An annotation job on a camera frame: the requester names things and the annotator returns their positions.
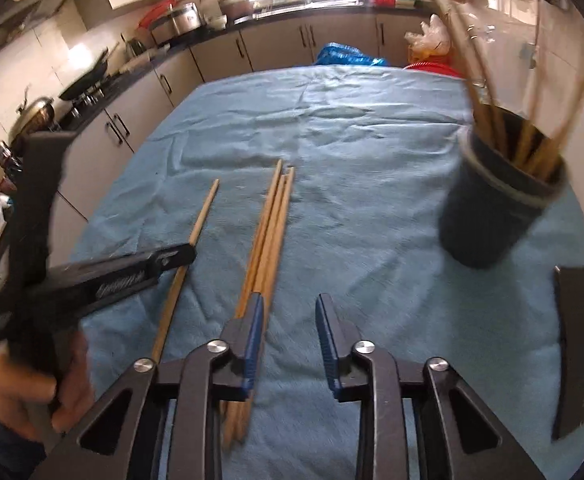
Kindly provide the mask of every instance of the red plastic lid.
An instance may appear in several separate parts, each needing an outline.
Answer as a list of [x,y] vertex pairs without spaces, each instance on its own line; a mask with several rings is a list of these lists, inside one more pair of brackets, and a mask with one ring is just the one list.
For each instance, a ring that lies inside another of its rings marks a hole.
[[434,63],[433,61],[419,61],[418,63],[412,63],[406,66],[410,70],[421,70],[422,72],[432,72],[441,75],[451,75],[452,77],[463,78],[456,70],[443,63]]
[[156,4],[155,7],[142,17],[142,20],[138,22],[139,28],[149,28],[150,23],[152,23],[156,18],[158,18],[163,12],[169,9],[169,6],[175,6],[177,0],[163,0],[161,3]]

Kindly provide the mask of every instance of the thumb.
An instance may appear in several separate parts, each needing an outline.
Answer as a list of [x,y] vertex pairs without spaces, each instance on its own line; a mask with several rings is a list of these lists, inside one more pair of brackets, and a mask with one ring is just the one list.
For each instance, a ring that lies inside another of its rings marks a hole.
[[0,394],[23,402],[49,403],[56,395],[56,379],[16,364],[0,352]]

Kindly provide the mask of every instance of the blue sleeve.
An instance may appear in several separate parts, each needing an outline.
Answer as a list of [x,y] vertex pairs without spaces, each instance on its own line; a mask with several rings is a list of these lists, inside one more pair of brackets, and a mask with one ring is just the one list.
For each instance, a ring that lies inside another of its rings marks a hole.
[[25,480],[45,458],[43,445],[15,434],[0,423],[0,465],[11,480]]

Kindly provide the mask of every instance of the blue gripper pad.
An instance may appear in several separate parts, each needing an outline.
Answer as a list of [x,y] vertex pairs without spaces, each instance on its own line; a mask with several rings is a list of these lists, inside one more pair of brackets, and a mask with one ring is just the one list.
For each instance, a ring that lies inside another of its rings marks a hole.
[[261,348],[261,339],[263,336],[264,316],[263,298],[260,294],[252,294],[249,298],[249,303],[245,316],[249,316],[252,309],[254,310],[254,314],[249,327],[248,341],[245,345],[245,368],[243,370],[243,384],[241,385],[246,398],[254,388],[259,349]]
[[315,312],[316,330],[318,330],[319,342],[321,343],[325,376],[328,380],[329,389],[332,391],[332,394],[334,394],[334,398],[338,399],[342,388],[341,379],[339,378],[339,359],[331,327],[329,326],[327,314],[325,312],[325,304],[320,296],[316,298]]

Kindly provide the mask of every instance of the blue plastic bag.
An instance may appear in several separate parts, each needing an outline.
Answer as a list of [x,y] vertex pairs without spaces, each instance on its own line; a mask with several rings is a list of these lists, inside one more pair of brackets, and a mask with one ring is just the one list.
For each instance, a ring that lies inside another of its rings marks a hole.
[[358,48],[341,43],[328,43],[316,58],[315,65],[389,66],[382,57],[370,57]]

